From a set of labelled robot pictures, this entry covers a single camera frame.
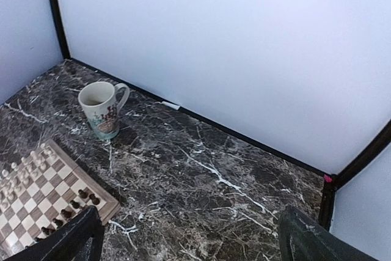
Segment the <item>dark chess pawn corner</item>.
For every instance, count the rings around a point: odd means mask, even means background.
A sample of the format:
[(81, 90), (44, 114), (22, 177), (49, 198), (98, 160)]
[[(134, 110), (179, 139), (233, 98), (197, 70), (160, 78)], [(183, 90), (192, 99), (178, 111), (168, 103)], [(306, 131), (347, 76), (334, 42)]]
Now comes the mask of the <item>dark chess pawn corner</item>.
[(83, 191), (82, 189), (78, 190), (78, 195), (82, 199), (86, 199), (88, 197), (88, 194), (85, 191)]

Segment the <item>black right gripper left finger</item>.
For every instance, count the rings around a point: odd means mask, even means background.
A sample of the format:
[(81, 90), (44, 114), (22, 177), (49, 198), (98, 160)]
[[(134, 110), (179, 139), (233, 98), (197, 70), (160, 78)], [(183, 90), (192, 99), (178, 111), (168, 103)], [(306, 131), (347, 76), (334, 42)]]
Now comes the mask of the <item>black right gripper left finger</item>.
[(42, 241), (9, 260), (100, 260), (104, 227), (96, 207), (87, 207)]

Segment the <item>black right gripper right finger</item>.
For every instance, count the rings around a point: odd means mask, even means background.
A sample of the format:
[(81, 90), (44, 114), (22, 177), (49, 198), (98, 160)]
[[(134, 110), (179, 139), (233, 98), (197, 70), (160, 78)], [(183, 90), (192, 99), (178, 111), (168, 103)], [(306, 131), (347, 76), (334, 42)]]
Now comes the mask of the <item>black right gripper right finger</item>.
[(374, 260), (292, 206), (280, 215), (278, 236), (282, 260)]

